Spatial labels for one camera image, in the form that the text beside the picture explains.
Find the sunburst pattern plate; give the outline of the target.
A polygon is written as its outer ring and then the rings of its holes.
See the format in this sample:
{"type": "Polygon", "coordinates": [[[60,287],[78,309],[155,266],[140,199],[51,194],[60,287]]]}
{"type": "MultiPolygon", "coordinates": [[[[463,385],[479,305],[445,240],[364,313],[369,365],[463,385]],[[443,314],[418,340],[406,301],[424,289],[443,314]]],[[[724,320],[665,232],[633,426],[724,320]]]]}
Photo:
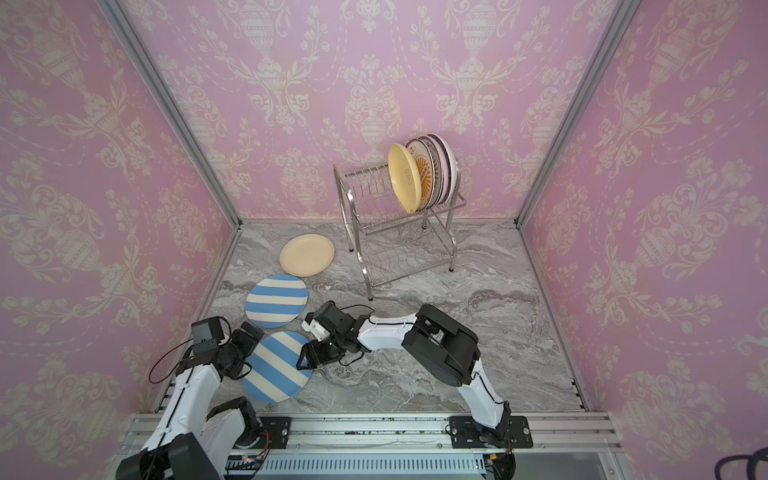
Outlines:
{"type": "Polygon", "coordinates": [[[412,139],[406,144],[406,147],[418,167],[421,185],[421,198],[418,211],[421,211],[428,207],[432,199],[435,186],[435,167],[433,165],[432,156],[424,141],[420,139],[412,139]]]}
{"type": "Polygon", "coordinates": [[[444,166],[444,163],[446,158],[442,149],[438,146],[438,143],[431,135],[420,136],[419,140],[426,145],[432,160],[432,166],[434,170],[432,193],[430,197],[430,203],[428,205],[429,208],[432,208],[439,204],[445,190],[444,181],[446,180],[446,167],[444,166]]]}

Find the petal pattern plate orange rim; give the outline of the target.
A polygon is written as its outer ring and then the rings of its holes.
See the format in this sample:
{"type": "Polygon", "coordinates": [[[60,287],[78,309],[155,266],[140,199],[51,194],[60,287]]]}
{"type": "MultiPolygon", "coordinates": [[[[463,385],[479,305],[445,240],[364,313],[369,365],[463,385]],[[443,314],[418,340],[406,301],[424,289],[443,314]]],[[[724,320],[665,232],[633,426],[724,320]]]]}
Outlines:
{"type": "Polygon", "coordinates": [[[436,140],[440,144],[440,146],[444,150],[444,153],[448,159],[450,183],[449,183],[449,188],[446,190],[445,195],[441,200],[441,204],[444,204],[445,202],[449,201],[453,197],[453,195],[456,193],[459,186],[460,170],[458,167],[458,161],[453,149],[450,147],[450,145],[445,139],[443,139],[441,136],[434,133],[428,133],[428,136],[430,136],[432,139],[436,140]]]}

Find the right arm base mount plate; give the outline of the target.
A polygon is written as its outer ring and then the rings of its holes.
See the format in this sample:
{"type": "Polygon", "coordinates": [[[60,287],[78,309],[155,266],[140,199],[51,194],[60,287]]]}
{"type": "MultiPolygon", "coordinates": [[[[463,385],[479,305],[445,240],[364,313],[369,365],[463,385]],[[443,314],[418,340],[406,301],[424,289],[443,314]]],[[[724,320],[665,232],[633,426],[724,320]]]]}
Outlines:
{"type": "Polygon", "coordinates": [[[525,416],[503,419],[496,428],[483,426],[468,415],[451,416],[446,432],[454,449],[531,449],[532,428],[525,416]]]}

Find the blue striped plate front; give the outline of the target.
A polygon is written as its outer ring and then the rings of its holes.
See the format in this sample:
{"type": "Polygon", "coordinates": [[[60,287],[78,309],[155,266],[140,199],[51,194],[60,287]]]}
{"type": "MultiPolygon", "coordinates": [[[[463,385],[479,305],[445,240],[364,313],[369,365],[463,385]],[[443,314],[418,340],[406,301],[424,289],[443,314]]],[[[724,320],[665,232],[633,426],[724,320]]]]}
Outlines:
{"type": "Polygon", "coordinates": [[[246,393],[262,404],[278,403],[295,396],[313,373],[296,368],[302,347],[308,342],[305,336],[292,331],[264,337],[247,359],[252,370],[243,379],[246,393]]]}

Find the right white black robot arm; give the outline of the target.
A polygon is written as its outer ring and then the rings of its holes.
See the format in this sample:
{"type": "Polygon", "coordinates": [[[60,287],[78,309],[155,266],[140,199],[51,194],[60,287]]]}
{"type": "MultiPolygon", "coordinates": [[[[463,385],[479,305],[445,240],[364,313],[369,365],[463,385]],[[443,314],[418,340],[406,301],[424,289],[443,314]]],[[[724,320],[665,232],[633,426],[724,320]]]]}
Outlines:
{"type": "Polygon", "coordinates": [[[353,317],[328,301],[306,315],[302,328],[312,339],[301,347],[297,370],[340,362],[348,353],[363,357],[403,350],[437,380],[458,390],[483,442],[511,446],[510,406],[486,375],[478,336],[436,306],[424,304],[402,317],[381,318],[371,311],[353,317]]]}

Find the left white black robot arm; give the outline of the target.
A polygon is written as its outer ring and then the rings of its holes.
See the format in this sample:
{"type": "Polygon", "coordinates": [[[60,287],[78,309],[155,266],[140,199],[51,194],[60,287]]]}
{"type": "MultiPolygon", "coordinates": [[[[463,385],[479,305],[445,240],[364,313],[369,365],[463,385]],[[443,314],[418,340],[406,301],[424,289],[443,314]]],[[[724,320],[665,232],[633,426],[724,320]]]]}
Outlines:
{"type": "Polygon", "coordinates": [[[121,461],[117,479],[224,479],[231,451],[250,447],[263,423],[244,397],[210,405],[222,380],[239,380],[264,337],[244,323],[228,333],[220,316],[192,324],[191,353],[175,370],[175,389],[152,435],[139,453],[121,461]]]}

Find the pink bear plate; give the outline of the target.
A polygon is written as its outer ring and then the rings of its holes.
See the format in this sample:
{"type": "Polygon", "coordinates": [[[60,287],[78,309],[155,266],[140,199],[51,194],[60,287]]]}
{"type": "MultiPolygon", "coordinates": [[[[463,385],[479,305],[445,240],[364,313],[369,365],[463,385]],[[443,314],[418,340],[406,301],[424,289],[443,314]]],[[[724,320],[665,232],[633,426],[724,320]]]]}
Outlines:
{"type": "Polygon", "coordinates": [[[443,199],[443,202],[446,203],[451,198],[453,191],[455,189],[456,173],[454,172],[454,170],[456,167],[456,160],[455,160],[455,155],[452,149],[450,148],[450,146],[448,145],[447,141],[445,139],[441,139],[441,142],[444,146],[446,157],[448,159],[447,173],[448,173],[449,182],[448,182],[448,188],[446,190],[446,193],[443,199]]]}

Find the chrome wire dish rack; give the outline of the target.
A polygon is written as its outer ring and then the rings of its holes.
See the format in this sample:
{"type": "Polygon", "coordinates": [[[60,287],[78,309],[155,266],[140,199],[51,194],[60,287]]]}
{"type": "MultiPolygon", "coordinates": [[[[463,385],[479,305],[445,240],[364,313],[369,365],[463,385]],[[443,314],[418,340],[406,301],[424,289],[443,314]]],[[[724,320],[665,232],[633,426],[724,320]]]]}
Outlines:
{"type": "Polygon", "coordinates": [[[370,301],[377,288],[395,281],[435,268],[455,270],[458,242],[452,227],[456,211],[467,204],[460,192],[437,207],[407,213],[385,164],[335,165],[333,176],[348,249],[357,258],[370,301]]]}

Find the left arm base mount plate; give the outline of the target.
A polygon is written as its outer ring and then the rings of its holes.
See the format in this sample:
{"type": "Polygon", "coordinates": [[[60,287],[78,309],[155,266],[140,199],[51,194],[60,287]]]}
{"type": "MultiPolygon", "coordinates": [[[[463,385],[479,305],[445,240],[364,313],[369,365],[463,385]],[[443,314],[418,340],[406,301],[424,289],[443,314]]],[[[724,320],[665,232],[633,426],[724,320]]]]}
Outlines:
{"type": "Polygon", "coordinates": [[[236,440],[234,449],[264,450],[286,448],[292,418],[287,416],[260,417],[247,420],[243,434],[236,440]]]}

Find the yellow plate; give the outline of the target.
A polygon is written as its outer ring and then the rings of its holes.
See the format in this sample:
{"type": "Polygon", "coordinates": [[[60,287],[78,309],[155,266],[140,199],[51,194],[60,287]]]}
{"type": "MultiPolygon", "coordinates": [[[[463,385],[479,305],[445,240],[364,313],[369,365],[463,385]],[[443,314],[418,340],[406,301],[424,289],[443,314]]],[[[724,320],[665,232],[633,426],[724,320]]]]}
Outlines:
{"type": "Polygon", "coordinates": [[[413,155],[404,145],[393,143],[387,160],[390,182],[400,206],[407,214],[415,213],[421,203],[422,185],[413,155]]]}

